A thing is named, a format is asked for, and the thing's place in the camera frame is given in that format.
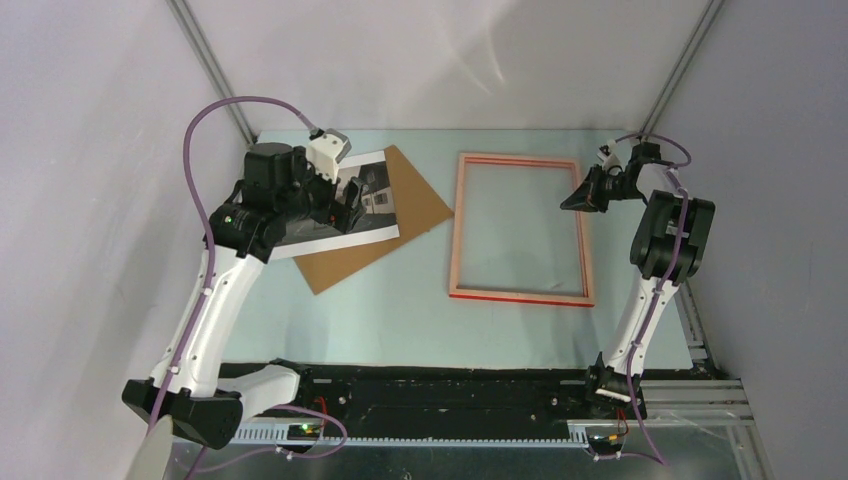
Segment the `brown backing board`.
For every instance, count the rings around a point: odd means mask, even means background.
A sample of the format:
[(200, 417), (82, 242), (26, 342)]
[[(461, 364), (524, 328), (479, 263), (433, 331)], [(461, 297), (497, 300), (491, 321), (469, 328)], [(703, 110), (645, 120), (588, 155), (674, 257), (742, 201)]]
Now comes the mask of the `brown backing board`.
[(383, 150), (395, 200), (399, 236), (382, 242), (300, 256), (294, 259), (316, 295), (451, 219), (454, 212), (395, 145)]

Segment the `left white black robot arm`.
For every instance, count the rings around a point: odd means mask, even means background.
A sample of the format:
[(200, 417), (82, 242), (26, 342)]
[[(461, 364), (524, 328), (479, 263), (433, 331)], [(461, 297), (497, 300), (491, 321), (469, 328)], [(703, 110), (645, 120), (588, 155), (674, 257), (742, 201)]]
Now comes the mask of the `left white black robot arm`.
[(205, 249), (174, 337), (148, 378), (124, 386), (123, 403), (142, 420), (169, 416), (175, 436), (219, 450), (244, 420), (278, 405), (297, 417), (312, 411), (315, 388), (282, 361), (229, 379), (220, 367), (247, 294), (288, 226), (314, 220), (348, 233), (363, 216), (364, 182), (338, 178), (350, 149), (326, 132), (306, 146), (260, 143), (246, 152), (242, 178), (201, 216)]

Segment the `red wooden picture frame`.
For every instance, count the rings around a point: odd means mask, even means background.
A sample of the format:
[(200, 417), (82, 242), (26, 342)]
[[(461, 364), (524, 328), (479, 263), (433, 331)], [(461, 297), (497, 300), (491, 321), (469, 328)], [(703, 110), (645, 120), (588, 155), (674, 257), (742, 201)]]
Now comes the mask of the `red wooden picture frame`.
[(574, 159), (461, 154), (449, 296), (593, 307), (587, 216), (560, 208), (581, 178)]

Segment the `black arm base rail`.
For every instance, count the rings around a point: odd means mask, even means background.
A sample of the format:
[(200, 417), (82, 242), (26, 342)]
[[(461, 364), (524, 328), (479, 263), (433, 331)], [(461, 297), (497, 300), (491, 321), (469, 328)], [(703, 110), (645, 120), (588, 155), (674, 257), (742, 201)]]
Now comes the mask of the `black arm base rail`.
[(293, 405), (328, 414), (351, 439), (559, 440), (577, 420), (634, 421), (644, 398), (591, 397), (575, 369), (296, 364)]

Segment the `landscape photo print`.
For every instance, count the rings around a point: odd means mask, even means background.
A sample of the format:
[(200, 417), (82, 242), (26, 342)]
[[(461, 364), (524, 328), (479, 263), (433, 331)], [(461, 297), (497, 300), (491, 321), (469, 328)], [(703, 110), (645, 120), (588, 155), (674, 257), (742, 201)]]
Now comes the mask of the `landscape photo print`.
[(397, 238), (400, 232), (386, 154), (376, 151), (345, 158), (339, 167), (337, 200), (344, 199), (343, 188), (354, 177), (363, 182), (364, 215), (350, 232), (342, 234), (314, 220), (291, 223), (270, 259), (275, 261)]

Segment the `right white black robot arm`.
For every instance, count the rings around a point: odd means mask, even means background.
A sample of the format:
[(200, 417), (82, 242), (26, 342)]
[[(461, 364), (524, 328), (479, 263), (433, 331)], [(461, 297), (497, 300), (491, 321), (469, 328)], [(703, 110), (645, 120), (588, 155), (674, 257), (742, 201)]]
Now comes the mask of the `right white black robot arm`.
[(564, 199), (563, 210), (604, 213), (614, 201), (639, 200), (643, 214), (629, 262), (636, 273), (612, 341), (586, 372), (581, 402), (606, 418), (638, 400), (648, 345), (661, 314), (680, 286), (699, 270), (716, 207), (692, 196), (680, 181), (680, 164), (666, 161), (661, 146), (633, 136), (630, 158), (615, 154), (619, 140), (599, 147), (598, 163)]

